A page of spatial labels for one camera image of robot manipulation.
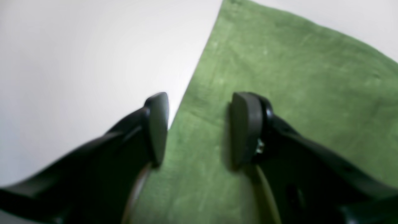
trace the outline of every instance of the white surface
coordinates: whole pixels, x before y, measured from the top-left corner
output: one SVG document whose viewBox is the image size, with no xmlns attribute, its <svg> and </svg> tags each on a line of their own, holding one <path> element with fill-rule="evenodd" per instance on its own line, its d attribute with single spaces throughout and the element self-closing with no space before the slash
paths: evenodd
<svg viewBox="0 0 398 224">
<path fill-rule="evenodd" d="M 395 0 L 256 0 L 398 61 Z M 220 0 L 0 0 L 0 185 L 166 91 L 173 120 Z"/>
</svg>

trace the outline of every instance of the black plastic part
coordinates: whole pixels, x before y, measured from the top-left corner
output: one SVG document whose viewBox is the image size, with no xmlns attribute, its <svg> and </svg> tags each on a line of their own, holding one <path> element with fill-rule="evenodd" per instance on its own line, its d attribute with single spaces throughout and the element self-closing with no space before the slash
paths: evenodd
<svg viewBox="0 0 398 224">
<path fill-rule="evenodd" d="M 263 123 L 261 104 L 250 93 L 234 93 L 230 105 L 232 158 L 236 165 L 249 163 L 255 154 Z"/>
<path fill-rule="evenodd" d="M 145 102 L 145 107 L 149 108 L 144 130 L 148 132 L 148 142 L 153 151 L 151 151 L 152 160 L 155 166 L 160 166 L 163 161 L 167 128 L 169 119 L 169 104 L 165 92 L 158 93 Z"/>
<path fill-rule="evenodd" d="M 267 99 L 252 95 L 262 102 L 261 113 L 266 122 L 263 122 L 261 140 L 266 150 L 246 160 L 257 164 L 264 173 L 283 224 L 381 224 L 398 220 L 397 189 L 372 179 L 332 151 L 302 137 L 273 114 Z M 233 119 L 232 129 L 252 128 L 250 122 L 246 126 L 242 124 L 244 119 L 239 116 Z M 234 126 L 239 119 L 239 126 Z M 235 138 L 247 141 L 245 135 L 238 136 L 239 130 L 232 133 L 235 133 L 232 144 Z M 255 150 L 255 146 L 234 146 L 232 150 L 239 154 L 251 154 Z"/>
<path fill-rule="evenodd" d="M 167 119 L 167 95 L 154 95 L 104 136 L 37 175 L 0 189 L 0 209 L 16 217 L 15 222 L 9 215 L 4 219 L 10 224 L 20 223 L 20 218 L 54 224 L 121 223 L 142 171 L 163 160 Z"/>
</svg>

